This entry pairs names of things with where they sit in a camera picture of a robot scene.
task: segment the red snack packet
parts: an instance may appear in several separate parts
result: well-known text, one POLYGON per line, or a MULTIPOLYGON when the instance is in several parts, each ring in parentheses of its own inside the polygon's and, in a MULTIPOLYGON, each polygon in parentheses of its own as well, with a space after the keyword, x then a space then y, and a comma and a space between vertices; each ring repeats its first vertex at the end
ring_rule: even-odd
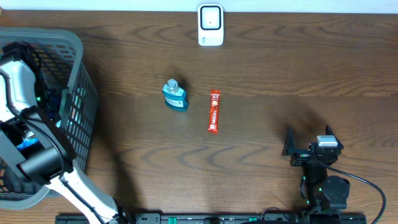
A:
POLYGON ((218 134, 218 113, 220 106, 221 91, 211 90, 210 118, 208 132, 218 134))

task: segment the laundry basket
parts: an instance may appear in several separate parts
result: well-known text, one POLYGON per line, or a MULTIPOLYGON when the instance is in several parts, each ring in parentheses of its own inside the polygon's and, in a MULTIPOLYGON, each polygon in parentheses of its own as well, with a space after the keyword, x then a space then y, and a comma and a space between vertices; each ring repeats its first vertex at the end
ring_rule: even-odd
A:
MULTIPOLYGON (((83 45, 80 39, 66 30, 0 27, 0 55, 1 48, 13 42, 31 45, 40 56, 47 86, 63 90, 59 128, 75 149, 77 164, 85 170, 98 94, 81 61, 83 45)), ((18 179, 0 158, 0 208, 21 210, 37 204, 44 197, 54 196, 58 193, 18 179)))

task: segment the white device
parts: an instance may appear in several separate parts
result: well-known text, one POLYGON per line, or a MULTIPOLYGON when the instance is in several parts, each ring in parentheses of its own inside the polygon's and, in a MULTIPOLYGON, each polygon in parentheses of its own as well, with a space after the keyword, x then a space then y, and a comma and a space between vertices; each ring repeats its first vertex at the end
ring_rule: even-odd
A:
POLYGON ((336 147, 338 145, 337 139, 333 135, 317 136, 317 142, 321 147, 336 147))
POLYGON ((10 84, 10 96, 13 107, 22 111, 25 108, 37 105, 34 95, 35 75, 23 61, 9 62, 0 66, 0 72, 8 77, 7 80, 0 77, 0 121, 7 121, 14 117, 7 108, 6 82, 10 84))
POLYGON ((202 4, 198 8, 198 42, 202 46, 219 46, 224 41, 224 10, 219 4, 202 4))

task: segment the wood grain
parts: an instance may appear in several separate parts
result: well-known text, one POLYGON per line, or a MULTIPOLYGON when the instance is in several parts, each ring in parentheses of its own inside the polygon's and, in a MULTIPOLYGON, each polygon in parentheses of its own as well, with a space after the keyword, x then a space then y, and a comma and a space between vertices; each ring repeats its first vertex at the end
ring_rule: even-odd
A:
MULTIPOLYGON (((87 174, 120 204, 181 212, 294 210, 301 169, 280 156, 287 126, 299 144, 330 124, 345 149, 335 166, 387 195, 380 223, 397 223, 398 16, 226 13, 224 44, 200 47, 184 12, 5 11, 1 26, 75 32, 98 90, 87 174), (189 109, 164 105, 176 78, 189 109), (208 134, 210 90, 221 90, 219 135, 208 134)), ((350 179, 347 212, 370 223, 380 195, 350 179)), ((53 223, 76 213, 63 198, 1 223, 53 223)))

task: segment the small glass bottle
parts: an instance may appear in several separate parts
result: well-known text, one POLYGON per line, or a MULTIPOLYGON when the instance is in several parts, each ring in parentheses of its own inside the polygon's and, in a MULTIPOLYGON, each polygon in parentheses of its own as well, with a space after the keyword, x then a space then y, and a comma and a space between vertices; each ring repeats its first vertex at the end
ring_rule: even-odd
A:
POLYGON ((178 111, 188 109, 187 92, 179 87, 174 79, 170 79, 163 86, 163 94, 166 99, 165 103, 169 108, 178 111))

